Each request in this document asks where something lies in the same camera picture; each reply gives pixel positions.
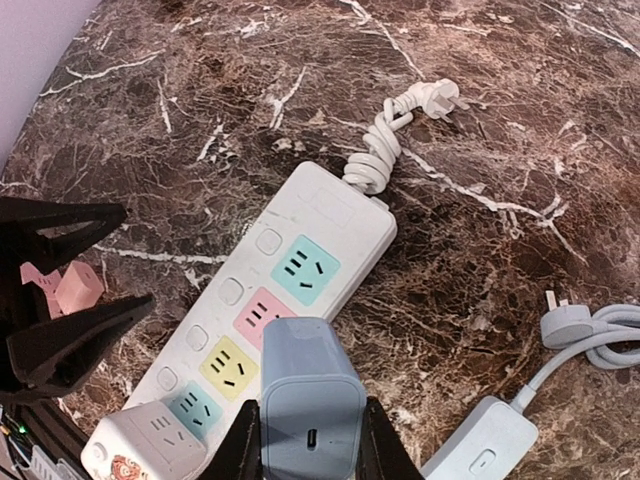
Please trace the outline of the small pink charger plug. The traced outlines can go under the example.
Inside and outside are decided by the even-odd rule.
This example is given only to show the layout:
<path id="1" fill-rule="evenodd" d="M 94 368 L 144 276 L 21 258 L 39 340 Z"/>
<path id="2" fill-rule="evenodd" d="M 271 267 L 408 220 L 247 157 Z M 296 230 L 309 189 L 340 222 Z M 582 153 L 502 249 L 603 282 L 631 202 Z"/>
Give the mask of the small pink charger plug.
<path id="1" fill-rule="evenodd" d="M 72 261 L 55 290 L 55 299 L 62 313 L 70 315 L 94 307 L 104 291 L 90 265 Z"/>

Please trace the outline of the small blue charger plug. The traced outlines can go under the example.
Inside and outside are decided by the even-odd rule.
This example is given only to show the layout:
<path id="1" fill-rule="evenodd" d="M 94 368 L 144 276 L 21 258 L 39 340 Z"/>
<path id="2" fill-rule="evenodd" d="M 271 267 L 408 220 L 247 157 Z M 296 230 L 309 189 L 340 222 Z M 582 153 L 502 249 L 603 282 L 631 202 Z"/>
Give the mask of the small blue charger plug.
<path id="1" fill-rule="evenodd" d="M 350 479 L 367 395 L 330 323 L 295 317 L 263 331 L 261 455 L 267 479 Z"/>

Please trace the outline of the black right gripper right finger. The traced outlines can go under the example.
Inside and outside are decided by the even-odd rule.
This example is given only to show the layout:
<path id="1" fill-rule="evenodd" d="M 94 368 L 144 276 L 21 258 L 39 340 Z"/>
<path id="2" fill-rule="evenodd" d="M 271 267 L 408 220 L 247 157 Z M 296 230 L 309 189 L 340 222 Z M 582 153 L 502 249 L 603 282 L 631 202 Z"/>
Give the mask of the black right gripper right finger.
<path id="1" fill-rule="evenodd" d="M 355 469 L 357 480 L 423 480 L 382 404 L 368 397 Z"/>

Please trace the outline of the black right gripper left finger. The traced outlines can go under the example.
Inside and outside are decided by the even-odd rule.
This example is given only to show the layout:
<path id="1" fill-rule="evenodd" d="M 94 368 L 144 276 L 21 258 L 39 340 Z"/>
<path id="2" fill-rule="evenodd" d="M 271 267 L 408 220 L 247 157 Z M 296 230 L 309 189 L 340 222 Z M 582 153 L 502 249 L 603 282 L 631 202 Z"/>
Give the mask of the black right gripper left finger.
<path id="1" fill-rule="evenodd" d="M 245 401 L 199 480 L 262 480 L 260 425 L 258 402 Z"/>

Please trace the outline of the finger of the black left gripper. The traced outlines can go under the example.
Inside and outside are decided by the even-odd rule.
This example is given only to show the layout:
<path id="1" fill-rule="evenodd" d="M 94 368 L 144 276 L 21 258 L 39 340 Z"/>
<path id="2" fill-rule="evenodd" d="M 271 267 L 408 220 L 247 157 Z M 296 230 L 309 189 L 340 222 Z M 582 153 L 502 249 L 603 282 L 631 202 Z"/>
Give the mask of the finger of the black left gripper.
<path id="1" fill-rule="evenodd" d="M 21 288 L 20 267 L 43 274 L 69 263 L 111 234 L 127 218 L 118 203 L 55 203 L 1 199 L 1 298 Z"/>
<path id="2" fill-rule="evenodd" d="M 151 295 L 125 297 L 53 319 L 43 293 L 1 302 L 1 396 L 73 393 L 108 351 L 154 307 Z"/>

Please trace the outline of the white cube socket adapter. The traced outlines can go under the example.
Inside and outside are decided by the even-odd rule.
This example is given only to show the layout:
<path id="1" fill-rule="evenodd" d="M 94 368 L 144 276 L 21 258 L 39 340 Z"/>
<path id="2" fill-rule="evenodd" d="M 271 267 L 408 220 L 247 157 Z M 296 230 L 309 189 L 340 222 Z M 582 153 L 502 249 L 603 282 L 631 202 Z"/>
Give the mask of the white cube socket adapter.
<path id="1" fill-rule="evenodd" d="M 93 479 L 190 479 L 206 448 L 160 401 L 100 420 L 81 452 Z"/>

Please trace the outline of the white multicolour power strip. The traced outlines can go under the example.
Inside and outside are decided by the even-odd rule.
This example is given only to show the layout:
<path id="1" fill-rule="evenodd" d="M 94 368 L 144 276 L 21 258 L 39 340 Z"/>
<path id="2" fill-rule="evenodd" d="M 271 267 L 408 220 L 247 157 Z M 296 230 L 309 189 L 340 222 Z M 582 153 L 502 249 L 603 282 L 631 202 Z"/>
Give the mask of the white multicolour power strip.
<path id="1" fill-rule="evenodd" d="M 260 393 L 262 334 L 282 317 L 332 320 L 396 236 L 379 196 L 415 110 L 445 120 L 463 104 L 449 79 L 385 100 L 340 175 L 298 165 L 244 234 L 122 410 L 164 403 L 213 459 L 243 403 Z"/>

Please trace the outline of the light blue power strip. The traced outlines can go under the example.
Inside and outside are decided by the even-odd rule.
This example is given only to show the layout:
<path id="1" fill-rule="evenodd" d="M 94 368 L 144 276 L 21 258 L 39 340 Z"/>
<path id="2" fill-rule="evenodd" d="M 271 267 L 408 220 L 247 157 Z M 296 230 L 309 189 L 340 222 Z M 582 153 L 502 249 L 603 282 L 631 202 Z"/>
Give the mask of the light blue power strip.
<path id="1" fill-rule="evenodd" d="M 618 353 L 611 346 L 639 340 L 639 307 L 612 304 L 591 312 L 585 304 L 559 300 L 545 292 L 547 312 L 540 319 L 541 340 L 557 354 L 509 402 L 484 397 L 419 469 L 425 479 L 506 478 L 533 447 L 539 430 L 524 412 L 543 383 L 575 356 L 584 354 L 602 370 L 639 364 L 639 351 Z"/>

